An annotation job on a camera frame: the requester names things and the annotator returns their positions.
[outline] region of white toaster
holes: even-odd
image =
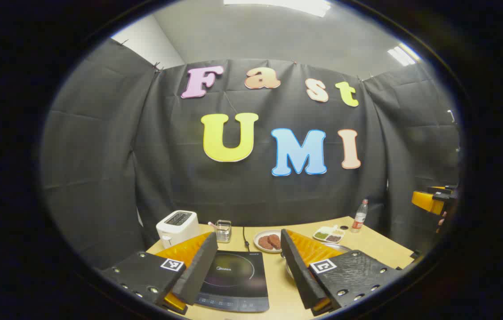
[[[196,212],[176,210],[156,224],[164,249],[200,235]]]

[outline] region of ceiling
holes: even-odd
[[[182,0],[154,13],[186,63],[215,59],[295,60],[367,79],[402,65],[393,36],[335,2],[322,18],[264,5]]]

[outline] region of plastic bottle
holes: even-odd
[[[356,217],[354,219],[354,223],[352,224],[352,228],[350,229],[353,233],[360,232],[360,228],[364,224],[364,220],[366,220],[366,214],[368,213],[368,199],[364,199],[362,204],[358,207],[356,211]]]

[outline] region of yellow letter u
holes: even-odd
[[[255,113],[239,113],[235,120],[240,123],[239,146],[226,148],[223,146],[223,124],[229,117],[222,114],[202,117],[204,124],[204,152],[211,159],[219,162],[237,162],[251,154],[253,150],[253,126],[259,119]]]

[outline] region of table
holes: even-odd
[[[312,236],[319,227],[332,227],[333,225],[347,225],[351,227],[353,221],[354,219],[351,217],[341,217],[306,224],[277,227],[245,227],[245,239],[249,242],[250,251],[257,252],[260,250],[255,247],[253,240],[255,235],[261,231],[289,229],[305,236]],[[217,248],[227,251],[247,251],[243,241],[242,229],[243,227],[232,227],[231,241],[229,243],[218,243]],[[214,231],[213,227],[206,224],[200,225],[201,233],[210,231]],[[345,233],[346,235],[340,241],[341,245],[345,245],[353,250],[363,251],[363,253],[377,259],[390,268],[405,268],[414,261],[410,257],[413,253],[410,249],[391,241],[365,225],[363,225],[359,233],[352,233],[350,229],[346,230]],[[158,241],[147,252],[156,254],[162,250],[164,250],[164,247]],[[297,287],[294,284],[294,280],[288,275],[285,259],[281,257],[280,253],[264,252],[263,263],[265,265],[265,277],[269,295],[269,310],[261,313],[225,312],[194,304],[193,306],[188,306],[188,311],[184,316],[194,320],[312,319],[313,314],[310,309],[304,309]]]

